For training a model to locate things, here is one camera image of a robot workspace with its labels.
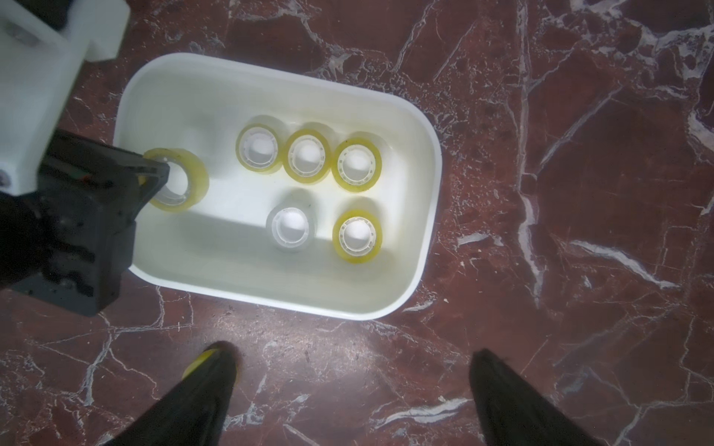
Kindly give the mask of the yellow tape roll five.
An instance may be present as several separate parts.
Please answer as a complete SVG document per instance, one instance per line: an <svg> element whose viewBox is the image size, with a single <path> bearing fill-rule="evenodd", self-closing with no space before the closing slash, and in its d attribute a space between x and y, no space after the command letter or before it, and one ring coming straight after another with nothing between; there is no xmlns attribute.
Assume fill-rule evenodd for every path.
<svg viewBox="0 0 714 446"><path fill-rule="evenodd" d="M280 149L277 132L264 124L245 127L235 146L240 164L258 174L273 174L282 167Z"/></svg>

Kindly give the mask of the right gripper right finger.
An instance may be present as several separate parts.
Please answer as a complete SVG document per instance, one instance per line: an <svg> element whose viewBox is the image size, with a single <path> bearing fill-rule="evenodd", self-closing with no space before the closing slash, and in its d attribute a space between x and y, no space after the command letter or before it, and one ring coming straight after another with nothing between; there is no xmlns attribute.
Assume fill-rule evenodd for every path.
<svg viewBox="0 0 714 446"><path fill-rule="evenodd" d="M487 445L597 445L489 349L472 355L470 389Z"/></svg>

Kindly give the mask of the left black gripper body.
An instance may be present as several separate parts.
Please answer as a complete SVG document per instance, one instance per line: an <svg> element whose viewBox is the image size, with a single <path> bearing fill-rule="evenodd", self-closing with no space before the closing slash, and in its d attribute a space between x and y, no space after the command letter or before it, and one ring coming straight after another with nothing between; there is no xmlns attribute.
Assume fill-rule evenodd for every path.
<svg viewBox="0 0 714 446"><path fill-rule="evenodd" d="M57 131L32 193L1 195L1 287L84 316L119 294L139 205L135 153Z"/></svg>

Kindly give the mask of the yellow tape roll four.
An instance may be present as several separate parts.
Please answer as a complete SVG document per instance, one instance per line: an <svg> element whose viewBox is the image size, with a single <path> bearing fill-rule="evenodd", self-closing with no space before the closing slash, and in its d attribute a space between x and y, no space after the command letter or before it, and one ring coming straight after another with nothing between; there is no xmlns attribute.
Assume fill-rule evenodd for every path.
<svg viewBox="0 0 714 446"><path fill-rule="evenodd" d="M333 245L338 256L353 264L373 260L382 245L379 220L364 210L342 214L333 229Z"/></svg>

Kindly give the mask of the yellow tape roll six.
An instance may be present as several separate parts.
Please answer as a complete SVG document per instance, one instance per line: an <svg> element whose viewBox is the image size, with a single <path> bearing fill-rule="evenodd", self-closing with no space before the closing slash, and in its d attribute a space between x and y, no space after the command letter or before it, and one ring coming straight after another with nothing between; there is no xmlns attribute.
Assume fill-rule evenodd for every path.
<svg viewBox="0 0 714 446"><path fill-rule="evenodd" d="M296 182L312 185L322 181L330 170L331 152L327 139L315 129L293 133L280 151L284 170Z"/></svg>

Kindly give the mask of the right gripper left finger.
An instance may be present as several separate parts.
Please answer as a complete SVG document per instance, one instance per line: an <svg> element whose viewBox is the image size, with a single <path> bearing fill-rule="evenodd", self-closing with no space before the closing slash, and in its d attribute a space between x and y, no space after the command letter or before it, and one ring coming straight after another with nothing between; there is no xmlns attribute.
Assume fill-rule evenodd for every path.
<svg viewBox="0 0 714 446"><path fill-rule="evenodd" d="M240 375L240 353L227 341L206 349L218 351L108 443L217 445Z"/></svg>

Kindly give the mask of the yellow tape roll three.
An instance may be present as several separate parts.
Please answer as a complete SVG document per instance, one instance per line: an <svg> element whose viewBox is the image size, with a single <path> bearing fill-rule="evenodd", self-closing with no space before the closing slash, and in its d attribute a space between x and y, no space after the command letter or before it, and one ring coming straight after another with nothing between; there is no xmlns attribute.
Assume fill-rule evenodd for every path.
<svg viewBox="0 0 714 446"><path fill-rule="evenodd" d="M150 203L166 212L183 212L200 203L208 193L210 180L205 164L184 149L155 148L143 157L169 167L167 184Z"/></svg>

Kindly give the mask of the yellow tape roll one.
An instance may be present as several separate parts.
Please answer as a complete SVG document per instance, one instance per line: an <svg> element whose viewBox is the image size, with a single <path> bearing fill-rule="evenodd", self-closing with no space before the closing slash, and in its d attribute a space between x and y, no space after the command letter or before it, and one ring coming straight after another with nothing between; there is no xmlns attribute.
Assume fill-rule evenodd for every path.
<svg viewBox="0 0 714 446"><path fill-rule="evenodd" d="M380 180L382 158L372 139L353 137L338 145L332 171L336 182L350 193L363 193Z"/></svg>

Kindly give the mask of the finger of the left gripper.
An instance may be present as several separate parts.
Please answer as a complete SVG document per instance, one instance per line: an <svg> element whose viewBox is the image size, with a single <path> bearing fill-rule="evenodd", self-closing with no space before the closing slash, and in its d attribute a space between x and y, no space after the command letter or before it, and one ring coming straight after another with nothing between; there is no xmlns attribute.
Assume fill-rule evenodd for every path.
<svg viewBox="0 0 714 446"><path fill-rule="evenodd" d="M170 168L167 163L145 158L139 154L132 155L130 173L131 211L139 214L144 206L149 204L165 185L167 185Z"/></svg>

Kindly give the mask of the white plastic storage box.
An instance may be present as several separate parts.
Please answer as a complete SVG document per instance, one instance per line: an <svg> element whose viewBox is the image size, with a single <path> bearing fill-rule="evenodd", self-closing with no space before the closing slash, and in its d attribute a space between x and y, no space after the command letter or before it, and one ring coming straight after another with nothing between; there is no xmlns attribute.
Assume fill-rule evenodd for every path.
<svg viewBox="0 0 714 446"><path fill-rule="evenodd" d="M287 138L312 126L340 143L374 138L379 182L350 193L332 175L305 185L284 170L258 174L236 157L250 124ZM427 117L402 98L369 89L189 53L170 54L128 81L116 146L137 153L184 149L206 166L206 197L183 212L146 206L137 219L131 270L150 284L345 320L398 310L414 294L430 249L442 179L440 141ZM266 220L284 203L306 204L311 245L284 252ZM379 220L382 245L363 264L333 245L338 218L364 210Z"/></svg>

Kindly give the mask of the clear white tape roll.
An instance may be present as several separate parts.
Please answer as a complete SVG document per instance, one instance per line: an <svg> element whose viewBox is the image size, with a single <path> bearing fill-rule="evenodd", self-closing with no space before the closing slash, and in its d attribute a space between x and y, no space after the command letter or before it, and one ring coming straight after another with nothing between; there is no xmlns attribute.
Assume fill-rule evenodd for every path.
<svg viewBox="0 0 714 446"><path fill-rule="evenodd" d="M312 243L316 220L306 204L284 203L271 210L266 220L269 242L284 252L300 252Z"/></svg>

